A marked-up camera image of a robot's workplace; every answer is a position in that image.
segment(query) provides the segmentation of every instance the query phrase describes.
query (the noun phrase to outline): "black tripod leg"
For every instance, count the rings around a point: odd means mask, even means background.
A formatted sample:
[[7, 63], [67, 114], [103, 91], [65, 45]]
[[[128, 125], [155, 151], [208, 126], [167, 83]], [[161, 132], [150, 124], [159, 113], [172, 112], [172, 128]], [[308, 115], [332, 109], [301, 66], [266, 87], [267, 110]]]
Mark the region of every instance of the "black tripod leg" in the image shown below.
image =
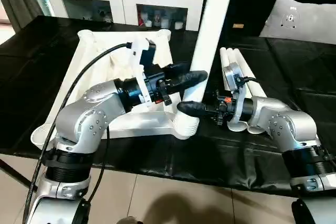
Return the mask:
[[4, 171], [6, 174], [8, 174], [10, 177], [15, 179], [16, 181], [20, 182], [25, 187], [27, 188], [30, 187], [31, 181], [27, 180], [26, 177], [24, 177], [17, 170], [13, 169], [10, 165], [8, 165], [2, 159], [0, 159], [0, 170]]

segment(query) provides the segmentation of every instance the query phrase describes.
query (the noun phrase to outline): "black plastic sheet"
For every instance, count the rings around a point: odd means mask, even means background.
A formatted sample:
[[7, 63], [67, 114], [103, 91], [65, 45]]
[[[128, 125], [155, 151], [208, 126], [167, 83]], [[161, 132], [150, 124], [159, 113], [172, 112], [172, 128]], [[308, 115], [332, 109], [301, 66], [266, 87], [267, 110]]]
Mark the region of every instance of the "black plastic sheet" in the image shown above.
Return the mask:
[[[0, 152], [38, 158], [30, 142], [44, 123], [78, 44], [77, 32], [139, 31], [146, 28], [86, 20], [38, 17], [0, 46]], [[175, 63], [191, 61], [197, 33], [173, 31]], [[259, 37], [221, 38], [205, 95], [223, 89], [220, 47], [239, 48], [269, 97], [299, 108], [315, 119], [321, 142], [336, 153], [336, 46]], [[94, 165], [105, 148], [102, 140]], [[118, 138], [108, 150], [108, 169], [196, 183], [292, 195], [289, 174], [274, 142], [219, 128], [202, 119], [195, 136]]]

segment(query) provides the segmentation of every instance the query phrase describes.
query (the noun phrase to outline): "white object on table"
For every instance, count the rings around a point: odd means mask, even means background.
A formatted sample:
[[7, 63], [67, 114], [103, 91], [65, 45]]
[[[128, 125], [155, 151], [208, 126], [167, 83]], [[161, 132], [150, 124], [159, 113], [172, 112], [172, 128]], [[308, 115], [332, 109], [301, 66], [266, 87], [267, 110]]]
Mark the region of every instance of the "white object on table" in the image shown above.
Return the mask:
[[[169, 48], [170, 35], [171, 32], [166, 29], [161, 29], [159, 31], [120, 33], [91, 32], [89, 30], [80, 31], [78, 33], [80, 38], [79, 44], [46, 122], [33, 132], [31, 141], [39, 148], [42, 148], [48, 129], [54, 121], [59, 107], [72, 82], [84, 66], [86, 66], [94, 57], [115, 45], [133, 42], [138, 38], [147, 38], [156, 44], [153, 63], [157, 63], [160, 67], [164, 67], [173, 63]], [[133, 53], [130, 49], [120, 48], [110, 53], [109, 56], [101, 58], [82, 76], [70, 95], [67, 104], [78, 100], [92, 85], [116, 78], [124, 80], [126, 78], [134, 77], [133, 69], [130, 64], [132, 57]], [[173, 125], [173, 120], [177, 113], [176, 106], [181, 101], [181, 97], [179, 93], [175, 93], [170, 95], [170, 98], [172, 100], [171, 105], [166, 106], [164, 103], [155, 104], [153, 102], [148, 108], [147, 106], [140, 104], [135, 106], [131, 112], [116, 118], [109, 125], [111, 137], [119, 138], [172, 134], [178, 138], [183, 138], [183, 136], [178, 135], [174, 131]]]

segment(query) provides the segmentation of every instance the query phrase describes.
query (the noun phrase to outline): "curtain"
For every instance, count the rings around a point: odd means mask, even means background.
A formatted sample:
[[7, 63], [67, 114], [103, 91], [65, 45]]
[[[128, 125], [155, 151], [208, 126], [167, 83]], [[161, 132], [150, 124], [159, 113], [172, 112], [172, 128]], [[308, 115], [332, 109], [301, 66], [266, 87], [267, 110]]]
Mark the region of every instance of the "curtain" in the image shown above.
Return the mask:
[[17, 33], [43, 12], [37, 0], [1, 0], [14, 31]]

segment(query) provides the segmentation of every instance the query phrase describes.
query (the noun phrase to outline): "tiled floor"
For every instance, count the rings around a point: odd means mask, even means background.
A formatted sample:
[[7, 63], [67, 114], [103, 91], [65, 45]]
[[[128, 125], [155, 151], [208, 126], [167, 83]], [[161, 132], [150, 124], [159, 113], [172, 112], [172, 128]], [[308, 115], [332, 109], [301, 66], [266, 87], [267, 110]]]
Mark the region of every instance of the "tiled floor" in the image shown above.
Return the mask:
[[[31, 179], [36, 160], [0, 158]], [[92, 169], [88, 195], [99, 170]], [[27, 189], [0, 172], [0, 218], [20, 224]], [[90, 224], [135, 216], [145, 224], [288, 224], [293, 198], [251, 193], [107, 170], [92, 201]]]

